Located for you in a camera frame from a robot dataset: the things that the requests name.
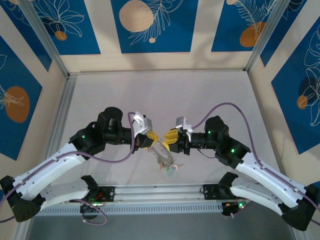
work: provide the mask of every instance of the orange circle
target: orange circle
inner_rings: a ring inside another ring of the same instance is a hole
[[[298,97],[298,99],[296,100],[296,104],[298,105],[298,108],[300,108],[301,110],[305,109],[308,105],[308,98],[304,95],[301,95]]]
[[[154,44],[156,42],[156,39],[154,37],[151,37],[149,39],[149,43]]]
[[[63,31],[56,31],[54,36],[60,41],[67,40],[67,34],[65,34]]]
[[[255,23],[254,25],[247,27],[241,34],[240,44],[245,48],[254,47],[258,40],[258,38],[256,39],[256,31],[260,36],[265,25],[266,23],[264,21],[260,21]]]
[[[27,119],[30,110],[30,100],[26,90],[20,86],[12,86],[5,92],[4,97],[7,98],[7,100],[10,100],[10,97],[15,99],[22,98],[19,104],[12,101],[6,103],[5,111],[12,121],[18,124],[23,123]]]

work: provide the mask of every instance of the blue poster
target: blue poster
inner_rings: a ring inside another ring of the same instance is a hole
[[[18,29],[26,43],[37,56],[39,61],[42,63],[43,67],[48,71],[52,60],[30,26],[28,20],[25,18],[21,9],[17,5],[17,2],[14,0],[0,0],[0,5],[9,16],[15,27]]]
[[[42,86],[0,37],[0,153],[17,160]]]
[[[251,51],[277,0],[225,0],[212,52]]]
[[[299,154],[320,143],[320,18],[272,86]]]
[[[84,0],[33,0],[31,3],[60,55],[100,54]],[[17,15],[17,11],[21,12],[17,7],[12,14]],[[25,28],[19,29],[22,32],[30,31],[26,21],[24,16],[20,17]]]
[[[276,25],[269,41],[265,45],[260,57],[263,65],[266,66],[275,53],[277,47],[285,37],[291,25],[294,23],[296,17],[300,13],[300,10],[305,5],[307,0],[291,0],[286,7],[280,21]]]
[[[111,0],[121,52],[190,52],[198,0]]]

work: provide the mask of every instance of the gray floor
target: gray floor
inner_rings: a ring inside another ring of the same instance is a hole
[[[92,226],[80,216],[39,216],[27,240],[292,240],[292,229],[273,211],[249,205],[234,219],[220,213],[112,215]]]

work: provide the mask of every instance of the floral illustration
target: floral illustration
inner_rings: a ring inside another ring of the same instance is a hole
[[[258,7],[256,0],[226,0],[228,5],[234,5],[238,8],[240,16],[247,22],[245,29],[240,37],[240,44],[243,47],[253,47],[263,28],[266,24],[266,19],[275,7],[277,0],[264,0],[261,7]]]
[[[29,25],[24,14],[15,0],[2,0],[12,14],[25,24]],[[69,0],[32,0],[35,11],[51,36],[64,41],[67,33],[82,37],[83,33],[77,24],[81,23],[85,16],[70,10]]]
[[[310,107],[310,126],[320,123],[320,25],[313,33],[304,57],[307,77],[300,83],[297,106],[304,110]]]
[[[12,15],[18,20],[22,21],[24,24],[30,26],[28,20],[25,15],[21,11],[16,0],[2,0],[4,5],[11,11]]]
[[[7,56],[0,54],[0,70],[6,63]],[[0,84],[0,109],[5,108],[8,117],[23,123],[29,114],[30,102],[27,92],[19,86],[12,86],[7,91]]]
[[[169,14],[178,9],[183,0],[130,0],[119,12],[122,26],[131,32],[130,45],[138,41],[155,43],[166,26],[170,26]]]
[[[284,13],[282,14],[282,17],[285,18],[285,20],[288,19],[289,12],[296,12],[299,11],[299,9],[302,7],[305,0],[291,0],[288,3],[288,6],[286,7]]]

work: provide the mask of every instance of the white line drawing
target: white line drawing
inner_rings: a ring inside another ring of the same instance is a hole
[[[304,65],[308,86],[299,96],[297,105],[300,109],[310,107],[310,126],[315,127],[320,124],[320,25],[310,39]]]
[[[302,7],[303,3],[305,0],[291,0],[288,4],[288,6],[286,7],[284,13],[282,14],[282,17],[284,17],[285,20],[288,20],[288,15],[289,12],[293,11],[299,11],[300,8]]]
[[[19,6],[14,4],[15,2],[2,1],[6,2],[6,6],[17,19],[29,25]],[[69,0],[32,0],[31,3],[49,35],[55,36],[60,41],[67,39],[67,33],[82,37],[83,33],[77,24],[81,23],[85,16],[69,10]]]
[[[228,5],[235,5],[238,8],[240,16],[245,19],[247,25],[254,29],[255,40],[257,40],[262,31],[262,23],[270,15],[275,7],[277,0],[264,0],[261,7],[258,7],[255,0],[226,0]]]
[[[11,11],[12,15],[22,21],[24,24],[30,26],[28,20],[26,19],[25,15],[21,11],[19,5],[15,0],[2,0],[3,4]]]
[[[122,26],[131,32],[130,45],[139,41],[155,43],[158,36],[171,25],[169,14],[177,10],[184,0],[130,0],[120,10]]]
[[[0,70],[3,68],[3,66],[6,63],[7,56],[0,54]],[[0,109],[3,109],[6,105],[10,106],[10,104],[17,104],[20,106],[23,106],[22,100],[24,97],[14,97],[3,89],[3,87],[0,84]]]

